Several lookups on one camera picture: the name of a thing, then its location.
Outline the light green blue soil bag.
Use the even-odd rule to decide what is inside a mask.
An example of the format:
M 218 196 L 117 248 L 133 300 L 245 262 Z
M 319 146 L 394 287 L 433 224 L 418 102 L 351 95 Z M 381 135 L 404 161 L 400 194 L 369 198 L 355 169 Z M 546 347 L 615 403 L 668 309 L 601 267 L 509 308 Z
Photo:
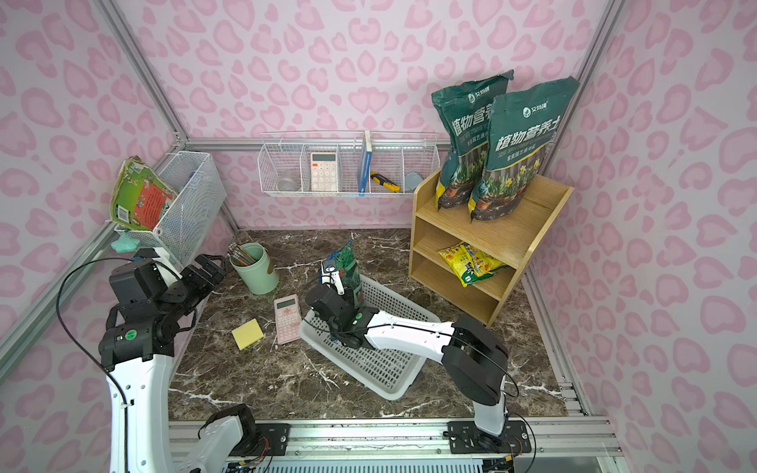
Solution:
M 339 269 L 341 281 L 343 283 L 345 294 L 343 297 L 349 301 L 353 307 L 362 307 L 364 305 L 362 279 L 358 267 L 358 261 L 353 250 L 353 242 L 349 240 L 341 250 L 333 252 L 325 260 L 333 260 Z

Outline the white plastic perforated basket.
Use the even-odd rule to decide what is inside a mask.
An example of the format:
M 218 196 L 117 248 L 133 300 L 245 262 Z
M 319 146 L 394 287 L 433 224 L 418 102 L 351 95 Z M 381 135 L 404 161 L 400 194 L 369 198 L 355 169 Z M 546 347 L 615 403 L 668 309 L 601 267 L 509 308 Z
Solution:
M 300 335 L 311 348 L 376 394 L 398 400 L 427 360 L 442 360 L 441 348 L 451 341 L 451 325 L 371 278 L 364 276 L 362 287 L 365 303 L 380 310 L 369 323 L 368 348 L 334 342 L 326 323 L 313 311 L 301 323 Z

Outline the dark green soil bag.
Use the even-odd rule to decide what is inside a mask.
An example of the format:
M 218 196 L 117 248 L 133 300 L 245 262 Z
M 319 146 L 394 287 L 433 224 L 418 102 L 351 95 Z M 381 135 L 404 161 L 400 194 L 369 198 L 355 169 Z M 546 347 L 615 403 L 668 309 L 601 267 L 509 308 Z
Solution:
M 489 151 L 468 201 L 471 220 L 498 220 L 518 207 L 579 86 L 576 78 L 567 77 L 494 100 Z
M 489 150 L 489 123 L 494 98 L 506 94 L 515 71 L 479 81 L 464 82 L 432 94 L 449 139 L 451 151 L 443 164 L 436 188 L 440 209 L 467 203 L 483 172 Z

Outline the dark green soil bag front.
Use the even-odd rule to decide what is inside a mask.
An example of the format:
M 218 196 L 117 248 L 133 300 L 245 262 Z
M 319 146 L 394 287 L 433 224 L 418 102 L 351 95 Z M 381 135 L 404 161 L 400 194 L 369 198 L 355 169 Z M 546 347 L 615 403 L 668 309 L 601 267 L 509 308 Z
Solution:
M 489 151 L 468 201 L 471 220 L 498 220 L 518 207 L 579 86 L 576 78 L 567 77 L 494 100 Z

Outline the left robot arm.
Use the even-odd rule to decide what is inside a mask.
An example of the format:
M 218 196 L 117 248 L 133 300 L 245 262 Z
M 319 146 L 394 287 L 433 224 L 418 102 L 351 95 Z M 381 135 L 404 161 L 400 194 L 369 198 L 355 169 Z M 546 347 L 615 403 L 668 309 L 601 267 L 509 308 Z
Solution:
M 173 472 L 168 394 L 179 322 L 226 276 L 224 259 L 200 254 L 167 283 L 155 252 L 112 271 L 117 303 L 99 344 L 112 400 L 110 471 Z

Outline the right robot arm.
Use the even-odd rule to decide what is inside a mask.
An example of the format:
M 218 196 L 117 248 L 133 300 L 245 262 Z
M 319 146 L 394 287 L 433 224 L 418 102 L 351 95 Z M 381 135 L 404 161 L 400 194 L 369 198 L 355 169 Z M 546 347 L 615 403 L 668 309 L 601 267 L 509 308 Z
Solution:
M 305 301 L 326 323 L 330 336 L 347 348 L 398 350 L 442 365 L 473 402 L 478 431 L 491 438 L 504 433 L 509 351 L 483 323 L 468 315 L 455 322 L 396 317 L 375 307 L 358 307 L 323 283 L 312 287 Z

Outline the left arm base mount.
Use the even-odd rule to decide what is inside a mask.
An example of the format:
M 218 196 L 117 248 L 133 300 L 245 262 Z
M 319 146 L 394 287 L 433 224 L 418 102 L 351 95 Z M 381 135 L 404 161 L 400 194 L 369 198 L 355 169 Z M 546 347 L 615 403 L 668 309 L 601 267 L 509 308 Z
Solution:
M 242 439 L 230 450 L 229 457 L 248 459 L 284 456 L 287 453 L 292 425 L 284 423 L 242 424 Z

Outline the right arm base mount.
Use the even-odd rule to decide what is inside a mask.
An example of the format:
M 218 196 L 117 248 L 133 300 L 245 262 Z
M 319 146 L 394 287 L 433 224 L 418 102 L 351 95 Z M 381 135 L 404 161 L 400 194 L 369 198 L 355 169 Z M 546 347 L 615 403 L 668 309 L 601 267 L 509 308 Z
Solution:
M 508 421 L 498 436 L 480 431 L 472 421 L 452 421 L 443 431 L 443 438 L 449 441 L 452 454 L 532 453 L 530 432 L 524 421 Z

